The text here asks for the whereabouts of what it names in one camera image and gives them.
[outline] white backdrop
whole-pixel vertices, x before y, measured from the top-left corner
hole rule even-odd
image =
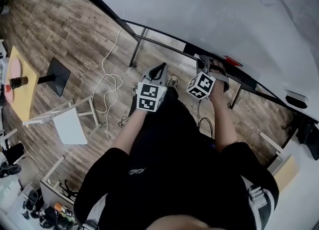
[[[103,1],[122,19],[234,58],[284,102],[286,90],[305,96],[298,110],[319,120],[319,0]]]

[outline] hand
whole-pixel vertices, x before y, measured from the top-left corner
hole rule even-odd
[[[211,64],[224,68],[223,64],[221,64],[220,62],[216,60],[213,60]],[[210,72],[222,74],[219,70],[215,70],[215,69],[211,69]],[[224,85],[225,84],[223,81],[216,79],[213,89],[211,90],[211,93],[209,95],[213,103],[224,100]]]

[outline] black metal frame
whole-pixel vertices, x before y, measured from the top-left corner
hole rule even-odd
[[[303,114],[302,112],[300,111],[297,111],[289,106],[287,106],[282,100],[280,100],[275,94],[273,94],[271,91],[269,91],[266,87],[264,87],[262,84],[258,83],[255,79],[253,79],[251,76],[249,76],[248,74],[246,74],[245,72],[243,72],[241,69],[235,67],[235,66],[232,66],[231,64],[227,63],[225,61],[225,59],[221,58],[220,56],[216,55],[216,54],[213,54],[213,53],[210,53],[210,52],[207,52],[193,44],[190,44],[182,39],[179,39],[178,37],[174,37],[172,35],[169,35],[169,34],[166,34],[164,32],[161,32],[159,30],[156,30],[156,29],[153,29],[153,28],[150,28],[150,27],[147,27],[147,26],[144,26],[144,25],[141,25],[141,24],[138,24],[138,23],[134,23],[134,22],[131,22],[131,21],[128,21],[128,20],[123,20],[121,19],[120,17],[118,17],[102,0],[88,0],[90,1],[91,3],[93,3],[96,7],[98,7],[101,11],[103,11],[106,15],[108,15],[113,21],[115,21],[120,27],[122,27],[122,29],[124,29],[130,36],[132,36],[138,43],[136,45],[136,48],[134,50],[134,53],[132,55],[132,58],[131,58],[131,61],[130,61],[130,64],[129,64],[129,67],[135,67],[134,66],[134,59],[135,59],[135,56],[138,52],[138,49],[139,49],[139,46],[141,44],[141,41],[142,40],[145,40],[145,41],[148,41],[148,42],[151,42],[151,43],[154,43],[154,44],[157,44],[157,45],[160,45],[162,47],[165,47],[167,49],[170,49],[174,52],[177,52],[177,53],[180,53],[184,56],[187,56],[193,60],[198,60],[198,58],[195,57],[195,54],[198,54],[198,55],[201,55],[201,54],[204,54],[204,55],[207,55],[207,56],[210,56],[210,57],[213,57],[215,58],[216,60],[222,62],[224,64],[224,67],[225,67],[225,71],[227,73],[227,76],[233,80],[235,80],[236,82],[240,83],[241,86],[240,86],[240,89],[239,89],[239,92],[237,93],[236,95],[236,98],[235,98],[235,101],[233,102],[233,104],[230,106],[230,108],[233,108],[237,99],[238,99],[238,96],[239,96],[239,93],[241,90],[245,90],[245,91],[248,91],[248,92],[251,92],[253,94],[256,94],[260,97],[263,97],[267,100],[270,100],[272,102],[275,102],[287,109],[290,109],[294,112],[297,112],[298,114],[301,114],[301,115],[304,115],[305,117],[307,118],[310,118],[312,119],[311,117]],[[134,24],[134,25],[137,25],[137,26],[140,26],[140,27],[143,27],[143,31],[141,33],[141,35],[138,35],[136,34],[132,29],[131,27],[128,25],[128,23],[131,23],[131,24]],[[163,44],[161,42],[158,42],[158,41],[155,41],[153,39],[150,39],[150,38],[147,38],[145,37],[145,32],[147,29],[150,29],[150,30],[153,30],[155,32],[158,32],[158,33],[161,33],[161,34],[164,34],[164,35],[167,35],[169,37],[172,37],[174,39],[177,39],[183,43],[185,43],[185,48],[183,51],[180,51],[176,48],[173,48],[171,46],[168,46],[166,44]],[[263,87],[264,89],[266,89],[269,93],[271,93],[273,96],[271,95],[268,95],[268,94],[265,94],[265,93],[262,93],[262,92],[259,92],[259,91],[256,91],[256,87],[257,85],[260,85],[261,87]]]

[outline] red object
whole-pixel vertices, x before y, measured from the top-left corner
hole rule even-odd
[[[225,61],[227,63],[229,63],[230,65],[238,66],[238,67],[242,67],[243,66],[242,64],[240,64],[239,62],[235,61],[234,59],[230,58],[227,55],[224,55],[224,57],[226,58]]]
[[[5,85],[5,92],[10,92],[11,86],[9,84]]]

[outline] black t-shirt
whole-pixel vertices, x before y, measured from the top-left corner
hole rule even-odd
[[[130,155],[111,148],[92,166],[74,205],[77,219],[84,222],[107,194],[101,230],[145,230],[168,215],[190,215],[227,230],[255,229],[241,175],[268,189],[277,204],[273,176],[246,143],[218,153],[201,139],[190,114],[171,110],[178,119],[169,111],[160,116],[164,121],[146,119]]]

